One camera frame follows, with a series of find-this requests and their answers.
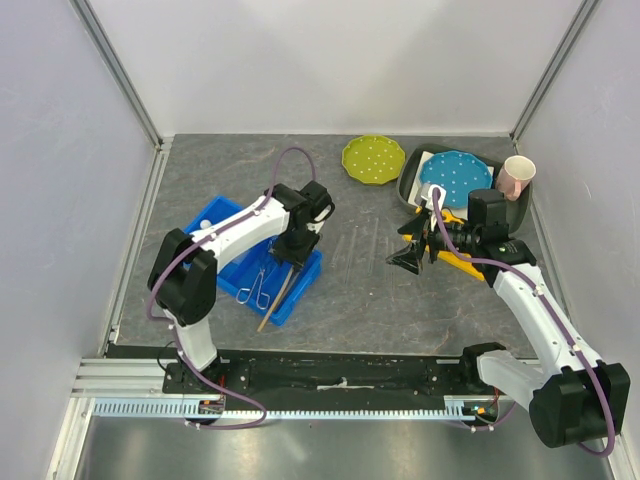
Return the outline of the metal crucible tongs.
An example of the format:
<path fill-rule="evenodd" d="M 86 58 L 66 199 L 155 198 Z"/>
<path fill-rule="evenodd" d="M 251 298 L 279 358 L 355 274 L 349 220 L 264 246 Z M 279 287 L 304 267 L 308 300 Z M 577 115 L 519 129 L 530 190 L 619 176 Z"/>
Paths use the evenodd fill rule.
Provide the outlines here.
<path fill-rule="evenodd" d="M 251 299 L 255 300 L 256 307 L 265 311 L 269 307 L 270 295 L 263 291 L 264 280 L 266 277 L 266 267 L 268 265 L 269 253 L 263 253 L 258 261 L 258 273 L 250 287 L 240 288 L 236 294 L 236 302 L 245 305 Z"/>

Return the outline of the tan rubber tube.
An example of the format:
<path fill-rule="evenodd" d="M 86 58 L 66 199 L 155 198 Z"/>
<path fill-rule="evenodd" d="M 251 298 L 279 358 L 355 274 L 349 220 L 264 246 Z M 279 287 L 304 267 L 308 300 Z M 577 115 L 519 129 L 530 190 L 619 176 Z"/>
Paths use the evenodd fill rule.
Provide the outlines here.
<path fill-rule="evenodd" d="M 276 308 L 279 306 L 279 304 L 281 303 L 282 299 L 284 298 L 285 292 L 289 286 L 289 283 L 291 282 L 291 279 L 293 277 L 293 273 L 294 273 L 294 268 L 293 266 L 289 268 L 287 275 L 275 297 L 275 300 L 273 301 L 273 303 L 271 304 L 271 306 L 268 308 L 264 318 L 262 319 L 261 323 L 259 324 L 259 326 L 257 327 L 256 332 L 257 333 L 261 333 L 264 328 L 266 327 L 266 325 L 268 324 L 268 322 L 271 319 L 271 316 L 273 315 L 274 311 L 276 310 Z"/>

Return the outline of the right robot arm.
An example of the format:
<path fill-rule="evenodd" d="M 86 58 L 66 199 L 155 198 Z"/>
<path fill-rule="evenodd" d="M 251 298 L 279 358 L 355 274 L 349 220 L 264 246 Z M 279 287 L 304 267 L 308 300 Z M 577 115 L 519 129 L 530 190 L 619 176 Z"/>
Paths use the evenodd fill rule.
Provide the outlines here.
<path fill-rule="evenodd" d="M 415 216 L 398 230 L 409 236 L 408 245 L 387 263 L 420 274 L 425 262 L 435 262 L 444 252 L 471 265 L 514 314 L 540 364 L 533 368 L 501 345 L 474 345 L 463 351 L 460 386 L 473 394 L 491 386 L 510 397 L 528 412 L 535 433 L 549 448 L 586 448 L 601 439 L 598 456 L 611 455 L 630 390 L 627 371 L 619 363 L 604 362 L 572 326 L 531 250 L 511 237 L 501 192 L 472 191 L 466 219 L 453 222 L 443 217 L 445 197 L 441 186 L 422 187 Z"/>

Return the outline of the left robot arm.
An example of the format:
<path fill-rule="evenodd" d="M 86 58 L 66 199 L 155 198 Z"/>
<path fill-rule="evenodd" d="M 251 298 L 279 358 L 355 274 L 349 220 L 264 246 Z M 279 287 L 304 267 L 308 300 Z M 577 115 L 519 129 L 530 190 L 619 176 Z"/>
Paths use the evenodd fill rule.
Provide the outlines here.
<path fill-rule="evenodd" d="M 162 318 L 175 332 L 181 358 L 189 364 L 185 382 L 196 392 L 211 392 L 220 378 L 207 320 L 216 301 L 219 273 L 270 239 L 276 263 L 302 270 L 334 210 L 327 188 L 314 180 L 300 190 L 276 184 L 217 224 L 192 233 L 176 228 L 166 234 L 148 278 L 147 312 L 155 305 L 164 312 Z"/>

